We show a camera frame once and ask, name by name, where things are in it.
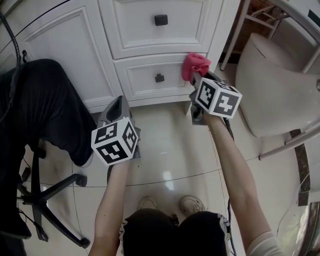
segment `white cabinet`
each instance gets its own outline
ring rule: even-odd
[[[214,69],[239,2],[23,0],[7,20],[27,61],[59,62],[94,113],[123,93],[132,107],[190,100],[185,56],[200,53]],[[1,74],[16,66],[16,54],[3,24],[0,38]]]
[[[189,95],[194,88],[182,79],[185,53],[159,54],[115,60],[128,101]]]
[[[207,53],[223,0],[99,0],[115,59]],[[157,25],[157,16],[167,24]]]
[[[66,2],[38,18],[16,38],[20,51],[27,51],[27,60],[59,62],[91,112],[103,111],[123,94],[97,2]]]
[[[16,36],[26,26],[65,0],[5,0],[0,4],[0,11],[6,14],[18,3],[6,20]],[[3,24],[0,24],[0,51],[11,41]]]

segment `tiled floor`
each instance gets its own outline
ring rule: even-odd
[[[234,67],[215,73],[227,80]],[[224,182],[216,147],[208,127],[192,126],[190,116],[184,115],[181,103],[141,106],[132,109],[136,125],[141,128],[141,158],[131,163],[127,181],[124,216],[131,215],[144,196],[153,196],[159,208],[167,214],[179,211],[178,201],[183,195],[194,195],[208,206],[209,211],[227,215],[228,192]],[[258,155],[284,143],[283,136],[256,138],[251,135],[241,112],[231,121],[235,142],[253,172],[261,206],[272,231],[286,255],[295,255],[300,220],[306,218],[306,208],[296,204],[299,174],[294,150],[286,151],[262,161]],[[40,160],[40,182],[43,189],[70,176],[87,175],[87,187],[69,186],[51,200],[48,207],[74,234],[93,241],[94,221],[100,200],[107,186],[107,168],[98,157],[86,168],[74,165],[67,152],[49,143],[47,158]],[[32,163],[32,153],[27,150],[25,160]],[[22,162],[21,171],[26,164]],[[32,218],[30,206],[19,207]],[[85,256],[85,250],[61,235],[43,217],[43,228],[49,242],[38,240],[36,230],[27,221],[32,238],[25,240],[29,256]],[[238,256],[245,255],[236,219],[232,219],[232,234]]]

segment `white shoe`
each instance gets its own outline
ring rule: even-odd
[[[87,168],[89,167],[89,165],[91,165],[92,160],[94,159],[94,152],[92,152],[92,154],[90,155],[89,159],[86,161],[86,163],[80,167],[82,168]]]
[[[138,204],[138,210],[141,209],[155,209],[158,210],[158,205],[156,200],[151,196],[146,196],[142,198]]]
[[[197,197],[192,195],[185,195],[179,202],[180,210],[186,217],[198,212],[205,212],[208,207]]]

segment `black drawer knob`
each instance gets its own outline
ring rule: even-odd
[[[156,26],[168,25],[168,16],[166,14],[154,16],[154,24]]]
[[[161,83],[165,80],[165,77],[162,74],[156,74],[156,77],[154,79],[156,83]]]

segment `forearm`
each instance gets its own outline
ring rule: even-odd
[[[253,175],[223,120],[213,115],[205,115],[205,118],[216,145],[231,203],[241,204],[247,197],[257,198]]]
[[[130,161],[115,164],[107,188],[99,205],[94,224],[95,250],[90,255],[116,255],[119,246],[119,230],[123,221],[124,199]]]
[[[230,204],[237,219],[245,250],[269,224],[260,207],[252,172],[220,117],[205,114],[217,148]]]

